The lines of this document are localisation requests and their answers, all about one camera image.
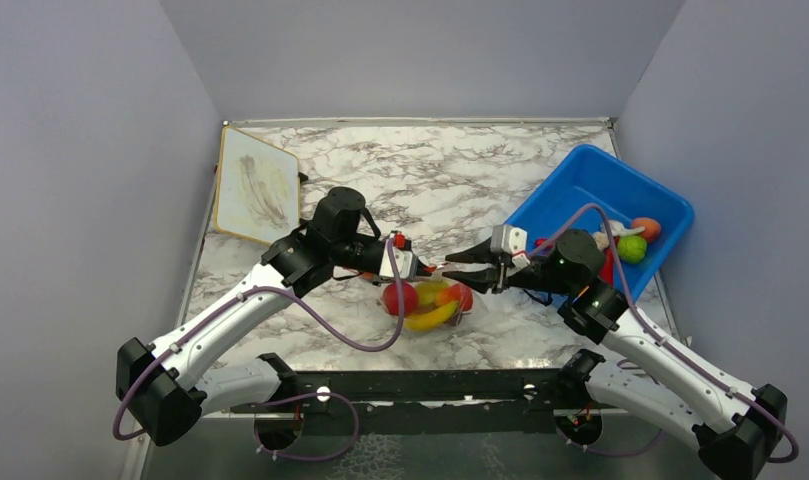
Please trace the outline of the yellow toy banana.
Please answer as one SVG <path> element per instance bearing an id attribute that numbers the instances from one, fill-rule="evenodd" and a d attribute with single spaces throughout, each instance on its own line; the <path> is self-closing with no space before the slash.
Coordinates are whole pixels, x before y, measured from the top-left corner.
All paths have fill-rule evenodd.
<path id="1" fill-rule="evenodd" d="M 429 331 L 452 322 L 458 317 L 458 313 L 459 302 L 452 301 L 434 310 L 407 316 L 404 319 L 404 326 L 411 331 Z"/>

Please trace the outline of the red toy tomato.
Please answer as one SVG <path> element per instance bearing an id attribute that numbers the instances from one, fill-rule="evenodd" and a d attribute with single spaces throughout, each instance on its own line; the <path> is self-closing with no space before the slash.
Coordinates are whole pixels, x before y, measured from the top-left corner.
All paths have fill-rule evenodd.
<path id="1" fill-rule="evenodd" d="M 437 307 L 442 307 L 452 302 L 457 303 L 457 307 L 460 311 L 469 312 L 474 305 L 474 294 L 466 285 L 454 283 L 440 291 L 434 299 L 434 303 Z"/>

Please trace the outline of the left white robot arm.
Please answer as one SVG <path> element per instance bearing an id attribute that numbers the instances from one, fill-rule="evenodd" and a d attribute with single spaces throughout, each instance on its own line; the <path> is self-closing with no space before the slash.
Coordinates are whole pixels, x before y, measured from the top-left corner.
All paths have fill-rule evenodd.
<path id="1" fill-rule="evenodd" d="M 293 401 L 294 384 L 274 356 L 262 356 L 237 372 L 211 374 L 223 353 L 257 325 L 297 305 L 344 344 L 364 352 L 389 349 L 403 330 L 377 345 L 348 338 L 310 307 L 304 296 L 333 280 L 337 267 L 392 280 L 398 291 L 413 268 L 399 266 L 395 236 L 383 236 L 364 196 L 338 186 L 317 203 L 312 218 L 276 240 L 236 287 L 191 321 L 145 343 L 132 338 L 117 352 L 112 422 L 118 441 L 146 434 L 158 446 L 185 435 L 205 414 L 262 402 L 270 410 Z"/>

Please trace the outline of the yellow toy star fruit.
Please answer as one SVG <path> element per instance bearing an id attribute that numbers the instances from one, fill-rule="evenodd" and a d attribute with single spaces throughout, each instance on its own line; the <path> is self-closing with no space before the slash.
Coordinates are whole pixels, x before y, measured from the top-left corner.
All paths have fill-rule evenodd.
<path id="1" fill-rule="evenodd" d="M 447 290 L 450 284 L 445 281 L 422 281 L 414 285 L 420 307 L 435 306 L 437 296 Z"/>

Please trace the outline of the red toy apple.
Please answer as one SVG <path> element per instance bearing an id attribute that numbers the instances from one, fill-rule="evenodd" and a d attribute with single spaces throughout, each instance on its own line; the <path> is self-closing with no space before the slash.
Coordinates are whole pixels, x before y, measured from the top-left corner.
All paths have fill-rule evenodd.
<path id="1" fill-rule="evenodd" d="M 415 287 L 404 282 L 401 288 L 395 284 L 387 285 L 381 295 L 381 304 L 384 310 L 392 316 L 403 313 L 410 315 L 419 307 L 419 295 Z"/>

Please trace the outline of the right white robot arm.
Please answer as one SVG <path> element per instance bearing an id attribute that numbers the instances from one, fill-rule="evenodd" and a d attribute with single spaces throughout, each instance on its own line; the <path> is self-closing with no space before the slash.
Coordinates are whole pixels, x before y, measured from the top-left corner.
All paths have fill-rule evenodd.
<path id="1" fill-rule="evenodd" d="M 571 330 L 649 376 L 636 378 L 581 350 L 559 372 L 559 398 L 572 407 L 591 399 L 640 417 L 695 450 L 721 479 L 756 478 L 781 440 L 786 396 L 713 366 L 632 308 L 628 296 L 600 279 L 605 255 L 590 233 L 569 229 L 543 255 L 527 253 L 526 239 L 525 230 L 499 225 L 491 238 L 446 257 L 483 270 L 448 276 L 479 293 L 520 288 L 562 295 L 558 313 Z"/>

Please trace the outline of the clear orange zip bag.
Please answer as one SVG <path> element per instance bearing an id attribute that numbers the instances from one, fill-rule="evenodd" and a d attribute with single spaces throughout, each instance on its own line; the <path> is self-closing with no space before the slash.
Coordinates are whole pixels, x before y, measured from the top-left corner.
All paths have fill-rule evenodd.
<path id="1" fill-rule="evenodd" d="M 444 276 L 457 264 L 442 263 L 429 277 L 402 281 L 403 329 L 413 333 L 460 328 L 489 312 L 483 295 L 458 280 Z"/>

